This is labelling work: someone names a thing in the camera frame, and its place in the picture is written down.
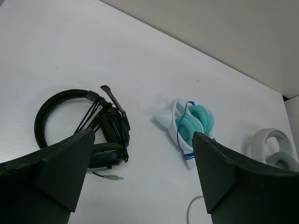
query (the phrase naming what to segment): headset headband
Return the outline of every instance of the headset headband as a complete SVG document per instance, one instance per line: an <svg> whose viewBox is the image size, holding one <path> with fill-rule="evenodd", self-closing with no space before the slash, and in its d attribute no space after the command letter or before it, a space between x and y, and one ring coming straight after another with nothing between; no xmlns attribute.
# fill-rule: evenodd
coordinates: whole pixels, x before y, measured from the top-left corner
<svg viewBox="0 0 299 224"><path fill-rule="evenodd" d="M107 141L121 143L124 147L128 146L130 126L126 113L121 108L115 97L110 91L110 88L106 85L102 86L103 89L109 97L114 102L116 108L112 107L112 104L107 102L103 97L93 91L86 90L66 90L60 92L50 99L48 99L40 108L36 115L34 124L34 133L36 137L37 144L40 148L47 147L47 142L45 138L45 125L50 113L61 103L75 98L86 98L93 102L93 105L88 110L87 114L84 116L79 127L75 131L81 131L87 124L89 119L93 117L99 106L102 106L97 114L93 117L92 121L88 124L87 128L94 129L96 132L100 128L100 123L104 122L103 134Z"/></svg>
<svg viewBox="0 0 299 224"><path fill-rule="evenodd" d="M293 155L291 143L286 136L286 134L278 129L275 128L265 128L259 130L252 139L251 143L251 158L257 161L264 161L265 160L265 150L264 145L265 142L271 138L275 137L280 152L286 152L290 155Z"/></svg>

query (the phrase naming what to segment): white headphones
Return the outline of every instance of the white headphones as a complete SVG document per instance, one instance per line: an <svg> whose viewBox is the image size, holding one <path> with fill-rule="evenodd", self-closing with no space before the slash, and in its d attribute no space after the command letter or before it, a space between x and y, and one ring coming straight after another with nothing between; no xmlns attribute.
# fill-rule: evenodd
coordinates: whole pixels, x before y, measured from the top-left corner
<svg viewBox="0 0 299 224"><path fill-rule="evenodd" d="M264 145L271 137L276 138L279 152L266 159ZM299 172L299 165L293 158L292 145L288 137L283 131L275 128L266 128L255 133L251 142L251 158L274 167Z"/></svg>
<svg viewBox="0 0 299 224"><path fill-rule="evenodd" d="M194 132L202 132L211 136L214 116L209 109L203 106L195 105L192 101L187 103L191 103L192 106L187 107L187 104L175 99L168 109L157 113L154 117L168 129L172 140L183 150L189 169L192 169L195 166L192 147L193 134ZM175 116L176 109L181 113L178 118Z"/></svg>

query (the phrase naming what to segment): blue stripe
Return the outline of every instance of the blue stripe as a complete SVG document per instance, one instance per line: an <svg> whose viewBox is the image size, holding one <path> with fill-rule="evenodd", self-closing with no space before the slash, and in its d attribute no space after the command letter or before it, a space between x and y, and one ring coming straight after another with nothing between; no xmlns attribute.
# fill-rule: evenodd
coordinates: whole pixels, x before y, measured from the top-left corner
<svg viewBox="0 0 299 224"><path fill-rule="evenodd" d="M185 154L185 158L194 157L194 153Z"/></svg>
<svg viewBox="0 0 299 224"><path fill-rule="evenodd" d="M194 159L194 156L193 157L189 157L189 158L185 158L185 160L190 160L190 159Z"/></svg>

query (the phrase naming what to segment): gray wall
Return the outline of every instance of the gray wall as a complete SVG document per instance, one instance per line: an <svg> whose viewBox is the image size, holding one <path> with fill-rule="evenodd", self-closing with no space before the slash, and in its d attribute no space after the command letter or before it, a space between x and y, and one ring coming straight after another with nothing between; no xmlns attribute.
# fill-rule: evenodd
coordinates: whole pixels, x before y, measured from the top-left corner
<svg viewBox="0 0 299 224"><path fill-rule="evenodd" d="M102 1L289 98L299 95L299 0Z"/></svg>

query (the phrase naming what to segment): white and blue headphones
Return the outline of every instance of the white and blue headphones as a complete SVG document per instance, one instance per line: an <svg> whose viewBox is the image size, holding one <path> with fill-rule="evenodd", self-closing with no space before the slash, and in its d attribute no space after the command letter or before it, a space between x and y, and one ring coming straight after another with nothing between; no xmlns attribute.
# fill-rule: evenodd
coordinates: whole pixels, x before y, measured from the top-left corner
<svg viewBox="0 0 299 224"><path fill-rule="evenodd" d="M176 109L181 113L178 118L176 118ZM179 99L175 99L168 109L157 113L154 117L168 129L173 141L183 151L189 169L194 168L193 134L194 132L201 132L212 137L213 113L203 106L195 105L192 101L183 104Z"/></svg>

